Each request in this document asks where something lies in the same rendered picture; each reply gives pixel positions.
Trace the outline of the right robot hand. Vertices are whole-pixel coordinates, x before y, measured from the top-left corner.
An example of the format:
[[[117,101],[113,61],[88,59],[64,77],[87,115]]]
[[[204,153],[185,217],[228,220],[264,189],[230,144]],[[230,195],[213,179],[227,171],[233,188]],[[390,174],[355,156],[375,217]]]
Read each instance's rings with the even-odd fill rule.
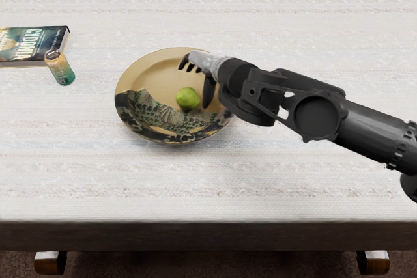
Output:
[[[188,64],[187,72],[191,72],[196,67],[196,72],[202,72],[205,75],[202,100],[203,109],[206,109],[213,100],[220,67],[229,59],[231,57],[219,56],[206,51],[191,50],[181,60],[178,66],[179,70],[182,70]]]

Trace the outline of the green round fruit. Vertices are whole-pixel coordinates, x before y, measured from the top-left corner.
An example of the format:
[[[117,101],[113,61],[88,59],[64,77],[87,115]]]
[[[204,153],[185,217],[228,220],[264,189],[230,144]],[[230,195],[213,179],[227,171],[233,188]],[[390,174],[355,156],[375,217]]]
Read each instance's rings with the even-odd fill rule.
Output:
[[[193,88],[184,87],[178,91],[176,102],[183,111],[188,112],[197,108],[200,103],[200,97]]]

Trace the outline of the tan plate with landscape print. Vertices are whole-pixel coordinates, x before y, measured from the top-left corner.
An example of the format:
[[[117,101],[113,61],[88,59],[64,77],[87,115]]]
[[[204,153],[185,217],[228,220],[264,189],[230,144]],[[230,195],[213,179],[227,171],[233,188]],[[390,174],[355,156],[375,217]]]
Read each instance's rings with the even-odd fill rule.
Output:
[[[189,47],[166,48],[132,63],[115,89],[115,107],[123,123],[137,135],[167,145],[184,145],[214,135],[232,114],[214,97],[207,108],[198,104],[185,112],[177,94],[189,87],[203,96],[205,76],[178,68]]]

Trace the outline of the green and tan drink can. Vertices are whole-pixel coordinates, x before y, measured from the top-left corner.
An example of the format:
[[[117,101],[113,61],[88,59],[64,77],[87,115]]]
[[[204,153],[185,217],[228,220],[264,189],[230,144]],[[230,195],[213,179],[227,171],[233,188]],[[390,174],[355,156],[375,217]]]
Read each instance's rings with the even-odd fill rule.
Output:
[[[58,84],[66,86],[74,82],[75,73],[63,52],[51,49],[45,53],[44,61]]]

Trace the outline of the paperback book with dark cover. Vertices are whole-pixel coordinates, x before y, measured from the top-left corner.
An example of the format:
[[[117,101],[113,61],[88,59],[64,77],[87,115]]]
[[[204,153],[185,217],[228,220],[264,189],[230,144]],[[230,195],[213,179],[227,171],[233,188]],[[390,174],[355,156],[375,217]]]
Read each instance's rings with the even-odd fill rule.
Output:
[[[0,29],[0,68],[45,66],[49,50],[64,50],[68,26],[6,27]]]

